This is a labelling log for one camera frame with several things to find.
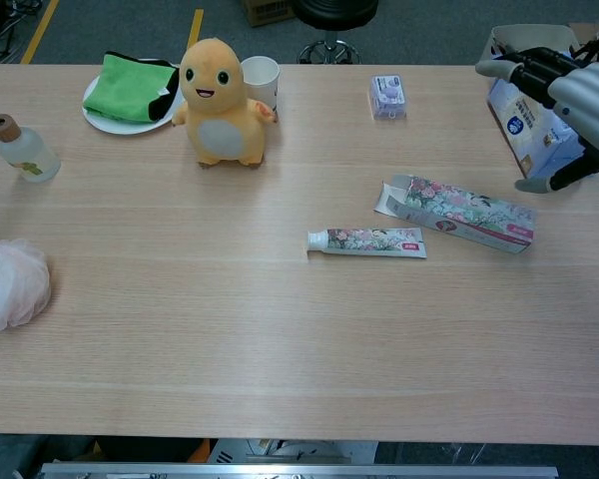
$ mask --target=plush toy arm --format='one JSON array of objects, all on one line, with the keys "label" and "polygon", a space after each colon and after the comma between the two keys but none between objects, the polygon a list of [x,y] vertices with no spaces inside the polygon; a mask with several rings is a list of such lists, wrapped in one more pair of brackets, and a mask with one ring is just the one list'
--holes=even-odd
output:
[{"label": "plush toy arm", "polygon": [[263,123],[277,123],[278,114],[271,107],[262,102],[249,99],[249,110]]},{"label": "plush toy arm", "polygon": [[176,111],[176,114],[173,116],[173,119],[171,120],[174,127],[176,127],[178,125],[184,125],[185,123],[187,123],[187,110],[188,109],[189,109],[189,105],[187,104],[187,102],[184,102],[182,105],[180,105],[180,108],[178,108],[178,110]]}]

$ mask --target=yellow floor line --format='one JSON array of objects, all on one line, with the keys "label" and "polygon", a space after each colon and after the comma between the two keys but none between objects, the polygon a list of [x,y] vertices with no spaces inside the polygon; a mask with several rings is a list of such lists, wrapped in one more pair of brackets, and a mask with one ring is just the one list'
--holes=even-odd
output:
[{"label": "yellow floor line", "polygon": [[190,48],[191,45],[198,41],[198,37],[200,36],[200,27],[202,27],[202,17],[204,17],[204,10],[201,8],[196,8],[196,13],[193,16],[193,25],[191,25],[191,34],[189,35],[189,43],[187,44],[187,48]]},{"label": "yellow floor line", "polygon": [[38,28],[36,28],[36,33],[33,34],[33,38],[31,38],[29,46],[27,47],[27,51],[24,52],[24,55],[22,56],[22,60],[20,60],[20,63],[25,65],[31,63],[33,55],[36,53],[38,44],[40,43],[40,40],[42,40],[42,36],[44,35],[44,32],[47,30],[47,27],[49,26],[49,22],[51,21],[51,17],[53,17],[53,12],[56,11],[56,7],[58,6],[59,1],[60,0],[51,0],[49,2],[49,6],[45,10],[44,15],[42,16],[42,20],[40,20],[40,24],[38,25]]}]

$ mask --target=plush toy belly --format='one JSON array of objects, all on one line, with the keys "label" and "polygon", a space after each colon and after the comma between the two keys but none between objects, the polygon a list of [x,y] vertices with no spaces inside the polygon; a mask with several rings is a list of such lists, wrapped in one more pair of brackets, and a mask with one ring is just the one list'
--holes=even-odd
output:
[{"label": "plush toy belly", "polygon": [[197,133],[202,148],[214,157],[235,160],[244,154],[242,132],[226,120],[205,120]]}]

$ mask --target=plush toy mouth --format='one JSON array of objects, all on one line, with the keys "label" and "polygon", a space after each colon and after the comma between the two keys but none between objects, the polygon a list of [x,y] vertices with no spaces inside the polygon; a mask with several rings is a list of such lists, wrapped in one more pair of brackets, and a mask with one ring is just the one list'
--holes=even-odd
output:
[{"label": "plush toy mouth", "polygon": [[211,98],[216,93],[213,90],[201,90],[199,88],[196,89],[196,92],[198,92],[198,95],[202,98]]}]

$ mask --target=white plate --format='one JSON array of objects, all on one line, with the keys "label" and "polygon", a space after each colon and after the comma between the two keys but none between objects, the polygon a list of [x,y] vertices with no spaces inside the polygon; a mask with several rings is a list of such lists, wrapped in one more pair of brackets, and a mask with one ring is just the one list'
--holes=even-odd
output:
[{"label": "white plate", "polygon": [[[87,90],[84,92],[84,96],[82,97],[83,102],[89,95],[91,95],[93,89],[96,88],[99,79],[100,75],[94,78],[93,82],[91,82],[91,84],[87,87]],[[178,110],[178,107],[183,103],[184,96],[182,95],[182,91],[180,91],[180,87],[178,86],[178,92],[176,93],[176,98],[174,98],[171,108],[163,119],[154,123],[136,123],[125,122],[123,120],[113,120],[111,118],[101,117],[100,115],[95,115],[91,112],[88,112],[84,107],[82,107],[82,113],[84,114],[84,118],[87,119],[87,122],[89,122],[98,130],[112,133],[114,135],[137,135],[139,133],[150,132],[151,130],[155,130],[156,128],[160,128],[161,126],[169,123],[175,115],[176,110]]]}]

